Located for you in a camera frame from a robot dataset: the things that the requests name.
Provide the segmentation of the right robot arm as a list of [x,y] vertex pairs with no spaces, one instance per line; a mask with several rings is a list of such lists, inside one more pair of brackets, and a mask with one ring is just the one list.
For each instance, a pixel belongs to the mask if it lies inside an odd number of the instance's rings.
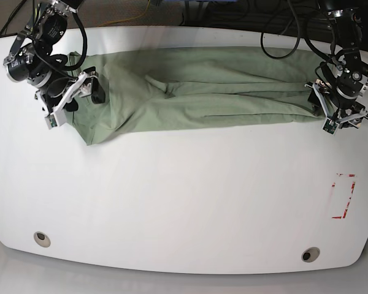
[[[14,82],[26,80],[37,89],[47,117],[62,110],[79,109],[75,97],[91,97],[94,104],[105,102],[105,91],[98,81],[95,67],[82,69],[88,50],[85,27],[79,15],[82,1],[48,1],[33,5],[32,17],[20,31],[4,59],[7,76]],[[76,62],[66,55],[54,55],[53,46],[67,30],[73,17],[82,35],[82,54]]]

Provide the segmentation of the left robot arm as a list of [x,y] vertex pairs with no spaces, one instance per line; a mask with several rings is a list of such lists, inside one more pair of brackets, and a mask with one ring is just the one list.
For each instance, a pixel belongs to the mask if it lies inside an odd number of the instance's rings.
[[[368,120],[366,107],[358,102],[368,91],[368,64],[362,60],[359,48],[368,35],[368,1],[318,1],[317,6],[301,20],[293,2],[288,1],[297,26],[296,40],[304,39],[322,60],[315,69],[317,80],[307,83],[312,90],[309,102],[314,111],[323,111],[323,130],[327,133],[357,129]],[[309,20],[318,14],[325,17],[332,33],[328,54],[317,49],[307,33]]]

